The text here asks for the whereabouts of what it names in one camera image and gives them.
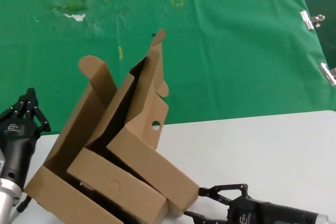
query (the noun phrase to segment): cable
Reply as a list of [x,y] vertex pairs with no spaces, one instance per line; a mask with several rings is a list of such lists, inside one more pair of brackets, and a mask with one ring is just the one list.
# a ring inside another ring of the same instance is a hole
[[25,200],[17,206],[14,213],[12,213],[11,217],[9,218],[8,224],[12,224],[14,220],[28,207],[29,203],[31,202],[32,198],[30,196],[26,196]]

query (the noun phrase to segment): silver metal cylinder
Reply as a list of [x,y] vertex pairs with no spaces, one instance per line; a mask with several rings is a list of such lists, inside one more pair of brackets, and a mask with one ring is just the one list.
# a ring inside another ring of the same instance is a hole
[[10,216],[8,224],[12,224],[16,220],[16,218],[19,217],[20,214],[20,212],[15,210],[14,213],[12,213],[12,215]]
[[329,221],[329,217],[327,215],[318,214],[315,224],[334,224]]
[[10,180],[0,178],[0,224],[8,224],[10,212],[21,198],[21,188]]

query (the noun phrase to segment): cardboard flap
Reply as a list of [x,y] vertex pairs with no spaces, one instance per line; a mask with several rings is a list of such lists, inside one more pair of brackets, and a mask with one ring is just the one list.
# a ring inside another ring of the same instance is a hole
[[67,224],[123,224],[45,167],[37,171],[25,192]]
[[[61,161],[65,165],[70,165],[73,160],[72,158],[75,158],[84,146],[85,137],[92,134],[104,111],[105,107],[101,103],[101,100],[92,85],[88,84],[71,113],[68,122],[49,152],[45,163],[59,153],[62,156]],[[63,168],[59,162],[57,162],[56,166],[60,169]]]
[[155,51],[153,49],[150,49],[148,51],[147,57],[149,58],[149,61],[152,62],[152,65],[154,65],[154,62],[156,63],[155,68],[153,69],[153,81],[157,94],[161,97],[168,96],[169,88],[167,83],[165,83],[165,81],[163,80],[162,48],[161,51]]
[[156,122],[162,126],[168,111],[158,94],[168,95],[169,90],[163,81],[160,53],[150,49],[145,59],[125,123],[130,131],[156,149],[161,127],[155,130],[152,124]]
[[164,29],[160,29],[159,31],[157,31],[155,37],[153,38],[151,46],[157,45],[158,43],[162,42],[165,37],[166,31]]
[[168,105],[157,95],[152,81],[143,110],[125,127],[156,149],[167,113]]
[[93,134],[90,136],[90,139],[86,143],[86,146],[92,143],[93,141],[95,141],[96,139],[98,139],[104,133],[107,126],[111,122],[115,112],[117,111],[117,108],[119,107],[122,99],[126,95],[129,88],[131,87],[133,81],[134,81],[134,76],[128,73],[121,87],[115,93],[111,103],[107,107],[104,115],[102,116]]
[[98,57],[88,55],[80,59],[79,69],[90,80],[101,102],[107,108],[117,91],[117,86],[106,63]]

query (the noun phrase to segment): cardboard tab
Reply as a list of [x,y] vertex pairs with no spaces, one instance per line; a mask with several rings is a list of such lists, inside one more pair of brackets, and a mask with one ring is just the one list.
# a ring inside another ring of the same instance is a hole
[[166,37],[166,31],[160,29],[153,38],[148,53],[149,57],[153,55],[151,51],[159,53],[159,61],[156,65],[156,69],[154,72],[154,85],[156,92],[161,97],[166,97],[169,93],[168,86],[163,80],[162,41],[165,37]]
[[95,56],[88,55],[80,59],[79,69],[90,80],[102,104],[107,107],[117,91],[117,86],[106,63]]
[[168,211],[167,200],[162,194],[86,148],[70,165],[68,173],[143,224],[161,223]]

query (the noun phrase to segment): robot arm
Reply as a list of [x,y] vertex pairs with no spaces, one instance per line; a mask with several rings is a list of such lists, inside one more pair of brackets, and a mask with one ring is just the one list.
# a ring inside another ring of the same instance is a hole
[[0,224],[8,223],[12,207],[20,201],[36,142],[44,131],[51,128],[38,108],[34,88],[0,115]]
[[[195,224],[332,224],[326,215],[254,200],[248,195],[247,189],[246,184],[199,189],[199,196],[229,206],[227,220],[207,219],[189,211],[184,214],[192,217]],[[218,194],[223,190],[240,190],[241,196],[231,200]]]

